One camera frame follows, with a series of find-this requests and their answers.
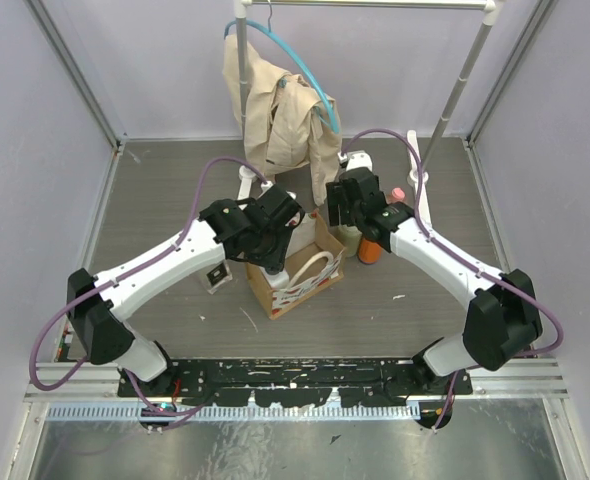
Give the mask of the green bottle beige cap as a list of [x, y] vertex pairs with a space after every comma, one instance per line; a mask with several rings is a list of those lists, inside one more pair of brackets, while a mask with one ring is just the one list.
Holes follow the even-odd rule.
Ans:
[[356, 226], [339, 225], [337, 227], [337, 239], [344, 246], [346, 257], [350, 258], [357, 255], [362, 233]]

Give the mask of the pink bottle pink cap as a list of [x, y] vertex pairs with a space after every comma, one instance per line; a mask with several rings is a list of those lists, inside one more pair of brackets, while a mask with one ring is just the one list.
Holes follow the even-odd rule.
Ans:
[[388, 204], [394, 204], [394, 203], [398, 203], [398, 202], [403, 203], [405, 201], [405, 197], [406, 197], [406, 195], [405, 195], [404, 190], [400, 187], [395, 187], [387, 195], [387, 203]]

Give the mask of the white bottle grey cap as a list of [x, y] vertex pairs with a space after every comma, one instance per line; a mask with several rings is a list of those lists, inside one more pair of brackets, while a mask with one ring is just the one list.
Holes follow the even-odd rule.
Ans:
[[290, 277], [286, 270], [283, 270], [276, 274], [270, 274], [267, 271], [264, 271], [263, 274], [268, 285], [273, 290], [284, 289], [288, 286], [290, 282]]

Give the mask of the orange bottle blue pump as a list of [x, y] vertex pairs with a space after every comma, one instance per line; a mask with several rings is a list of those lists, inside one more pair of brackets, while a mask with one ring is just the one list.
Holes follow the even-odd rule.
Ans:
[[363, 237], [361, 239], [357, 256], [361, 263], [373, 265], [377, 263], [382, 254], [382, 247], [377, 243]]

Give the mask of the clear bottle grey cap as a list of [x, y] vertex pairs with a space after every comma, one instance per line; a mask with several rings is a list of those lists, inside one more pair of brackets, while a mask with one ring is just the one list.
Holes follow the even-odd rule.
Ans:
[[211, 295], [233, 280], [233, 275], [226, 260], [201, 269], [198, 277], [204, 289]]

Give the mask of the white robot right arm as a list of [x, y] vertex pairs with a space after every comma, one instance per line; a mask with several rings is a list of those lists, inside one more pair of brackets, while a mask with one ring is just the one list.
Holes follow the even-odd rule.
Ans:
[[365, 239], [423, 270], [466, 310], [462, 332], [413, 357], [419, 390], [437, 393], [459, 370], [497, 371], [541, 335], [534, 288], [524, 272], [505, 274], [476, 260], [418, 220], [412, 207], [388, 202], [378, 176], [366, 167], [342, 173], [326, 191], [332, 225], [356, 227]]

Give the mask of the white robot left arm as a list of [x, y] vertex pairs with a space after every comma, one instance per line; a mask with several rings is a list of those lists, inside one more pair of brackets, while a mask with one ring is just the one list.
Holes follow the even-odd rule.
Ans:
[[273, 185], [258, 198], [217, 200], [188, 230], [118, 267], [68, 278], [67, 317], [93, 365], [115, 363], [134, 374], [153, 396], [169, 393], [175, 372], [161, 346], [128, 323], [145, 303], [184, 278], [225, 260], [250, 263], [270, 273], [285, 267], [301, 205]]

